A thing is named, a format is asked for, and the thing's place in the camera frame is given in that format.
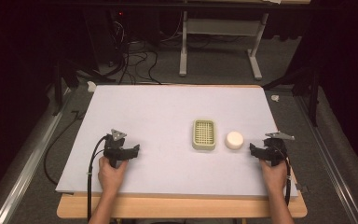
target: soap dish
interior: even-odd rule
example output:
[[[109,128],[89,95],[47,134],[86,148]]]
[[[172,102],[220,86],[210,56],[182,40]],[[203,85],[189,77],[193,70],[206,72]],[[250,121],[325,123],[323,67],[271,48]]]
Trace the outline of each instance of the soap dish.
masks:
[[[193,125],[193,148],[213,150],[216,146],[214,122],[209,119],[196,119]]]

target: human arm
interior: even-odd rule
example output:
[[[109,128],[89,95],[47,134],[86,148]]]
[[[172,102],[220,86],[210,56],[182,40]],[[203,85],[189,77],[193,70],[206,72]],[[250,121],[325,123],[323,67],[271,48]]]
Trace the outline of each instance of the human arm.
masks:
[[[98,178],[103,188],[103,193],[91,219],[89,220],[89,224],[110,222],[113,202],[117,197],[118,189],[123,182],[128,161],[123,161],[117,169],[109,164],[109,160],[106,157],[101,157],[99,164],[100,172],[98,173]]]
[[[284,200],[283,188],[286,185],[287,168],[285,161],[276,166],[269,166],[266,161],[260,160],[263,170],[264,182],[266,183],[269,211],[273,224],[295,223]]]

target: background desk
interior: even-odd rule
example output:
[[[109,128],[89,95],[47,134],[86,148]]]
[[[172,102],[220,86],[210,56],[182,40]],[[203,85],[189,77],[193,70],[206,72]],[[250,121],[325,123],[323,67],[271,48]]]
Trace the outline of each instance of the background desk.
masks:
[[[191,146],[192,121],[199,116],[215,121],[213,151]],[[262,146],[265,133],[277,132],[263,89],[99,86],[57,191],[85,191],[84,160],[90,160],[99,134],[110,128],[128,130],[130,146],[141,143],[139,158],[131,161],[120,190],[123,194],[117,200],[115,217],[267,216],[267,192],[258,159],[248,147],[250,142]],[[237,151],[224,146],[224,137],[232,130],[245,136],[244,146]],[[94,169],[93,190],[100,192],[97,172]],[[292,195],[297,195],[294,188]],[[63,196],[59,216],[85,216],[84,200],[84,193]],[[293,212],[305,216],[301,196],[293,200]]]

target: forearm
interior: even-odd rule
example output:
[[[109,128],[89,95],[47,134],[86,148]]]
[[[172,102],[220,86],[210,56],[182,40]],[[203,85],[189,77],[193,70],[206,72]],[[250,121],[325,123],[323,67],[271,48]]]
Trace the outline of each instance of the forearm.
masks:
[[[113,209],[113,201],[115,200],[115,198],[116,194],[103,193],[101,195],[101,199],[98,202],[97,207],[92,213],[91,219],[89,220],[89,224],[109,223]]]
[[[295,223],[292,215],[287,208],[286,202],[281,191],[269,191],[269,211],[273,224],[291,224]]]

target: human hand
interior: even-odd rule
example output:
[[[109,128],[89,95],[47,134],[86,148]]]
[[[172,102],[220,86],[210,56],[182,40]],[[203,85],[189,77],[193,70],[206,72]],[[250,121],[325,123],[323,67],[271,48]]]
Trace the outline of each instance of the human hand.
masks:
[[[283,188],[286,185],[287,167],[285,161],[281,161],[276,166],[270,166],[266,161],[259,160],[263,170],[264,182],[268,194],[283,194]]]
[[[120,188],[128,161],[123,161],[116,169],[109,164],[109,159],[102,156],[99,160],[100,172],[98,178],[103,188],[103,194],[111,197],[115,197],[118,189]]]

